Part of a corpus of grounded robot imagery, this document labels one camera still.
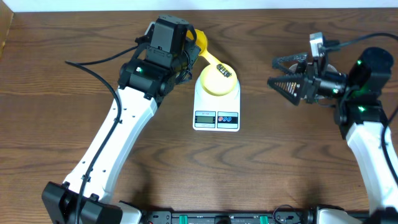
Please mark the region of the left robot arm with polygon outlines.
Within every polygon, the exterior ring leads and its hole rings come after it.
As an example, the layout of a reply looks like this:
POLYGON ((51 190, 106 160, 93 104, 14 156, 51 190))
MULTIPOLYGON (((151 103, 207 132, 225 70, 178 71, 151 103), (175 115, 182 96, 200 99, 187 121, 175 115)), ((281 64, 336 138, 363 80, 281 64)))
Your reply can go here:
POLYGON ((136 39, 122 65, 113 102, 85 155, 61 184, 49 182, 42 201, 53 223, 139 223, 142 212, 112 203, 119 173, 148 121, 176 85, 189 81, 200 48, 194 27, 161 15, 136 39))

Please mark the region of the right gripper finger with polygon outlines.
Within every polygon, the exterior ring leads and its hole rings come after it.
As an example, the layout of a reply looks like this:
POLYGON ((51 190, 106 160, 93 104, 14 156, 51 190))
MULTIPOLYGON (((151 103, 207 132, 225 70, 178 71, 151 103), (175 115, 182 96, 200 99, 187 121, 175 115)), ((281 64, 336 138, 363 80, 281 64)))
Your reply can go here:
POLYGON ((284 56, 284 57, 276 57, 272 60, 272 68, 278 69, 283 73, 303 73, 308 65, 307 62, 308 53, 303 52, 299 54, 284 56), (296 68, 291 70, 283 65, 285 62, 297 62, 296 68))
POLYGON ((285 99, 298 106, 305 88, 305 77, 302 73, 284 75, 281 77, 270 77, 267 85, 281 94, 285 99))

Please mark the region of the yellow measuring scoop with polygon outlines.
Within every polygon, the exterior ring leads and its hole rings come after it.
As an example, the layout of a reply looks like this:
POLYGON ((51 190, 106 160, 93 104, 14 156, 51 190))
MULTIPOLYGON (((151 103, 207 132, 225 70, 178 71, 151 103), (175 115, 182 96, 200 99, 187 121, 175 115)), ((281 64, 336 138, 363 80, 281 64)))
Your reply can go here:
POLYGON ((210 65, 214 65, 224 77, 231 77, 232 73, 226 68, 215 56, 208 51, 208 38, 201 30, 195 29, 196 41, 195 44, 200 48, 199 56, 203 57, 210 65))

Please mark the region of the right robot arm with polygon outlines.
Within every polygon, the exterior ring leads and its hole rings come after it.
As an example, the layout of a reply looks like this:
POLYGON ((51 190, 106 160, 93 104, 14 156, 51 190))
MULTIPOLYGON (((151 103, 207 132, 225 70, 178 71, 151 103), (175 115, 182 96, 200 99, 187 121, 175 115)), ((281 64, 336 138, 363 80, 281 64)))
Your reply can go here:
POLYGON ((306 53, 277 57, 284 73, 267 84, 293 105, 318 97, 334 99, 335 124, 359 165, 369 199, 365 223, 397 223, 397 156, 388 118, 379 100, 391 78, 392 55, 379 47, 364 50, 349 73, 329 69, 326 56, 307 61, 306 53))

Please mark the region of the pale yellow bowl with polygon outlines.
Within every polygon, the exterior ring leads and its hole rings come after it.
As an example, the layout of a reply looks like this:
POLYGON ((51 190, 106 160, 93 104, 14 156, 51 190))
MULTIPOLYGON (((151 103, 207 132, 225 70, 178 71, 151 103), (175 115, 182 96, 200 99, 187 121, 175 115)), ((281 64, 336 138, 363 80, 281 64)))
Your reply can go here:
POLYGON ((232 67, 223 63, 227 71, 231 73, 229 77, 225 77, 216 67, 216 65, 206 66, 200 76, 199 81, 202 88, 209 94, 214 96, 227 95, 237 85, 238 78, 232 67))

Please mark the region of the white digital kitchen scale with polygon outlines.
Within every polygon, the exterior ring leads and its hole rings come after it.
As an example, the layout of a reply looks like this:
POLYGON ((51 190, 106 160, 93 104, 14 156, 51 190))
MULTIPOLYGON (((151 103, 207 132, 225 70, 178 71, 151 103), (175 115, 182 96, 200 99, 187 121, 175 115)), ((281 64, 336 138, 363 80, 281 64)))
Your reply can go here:
POLYGON ((223 96, 209 94, 202 87, 201 77, 195 84, 193 124, 197 131, 238 132, 241 126, 241 87, 237 82, 223 96))

